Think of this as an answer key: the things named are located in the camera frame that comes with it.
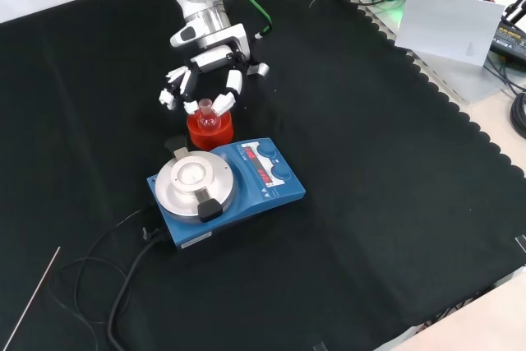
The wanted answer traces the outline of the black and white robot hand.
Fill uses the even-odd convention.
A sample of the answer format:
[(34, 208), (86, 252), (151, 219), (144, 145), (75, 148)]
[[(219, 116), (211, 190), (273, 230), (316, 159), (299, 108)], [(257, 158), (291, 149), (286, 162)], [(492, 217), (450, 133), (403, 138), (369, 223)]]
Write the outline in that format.
[(269, 73), (268, 64), (251, 55), (247, 33), (241, 24), (207, 34), (203, 27), (190, 22), (170, 38), (174, 48), (189, 43), (197, 43), (201, 52), (185, 65), (170, 71), (165, 76), (167, 86), (159, 94), (159, 102), (169, 110), (181, 104), (187, 114), (196, 113), (199, 104), (193, 95), (198, 77), (228, 67), (225, 92), (218, 95), (211, 105), (215, 114), (221, 116), (236, 104), (246, 76), (265, 77)]

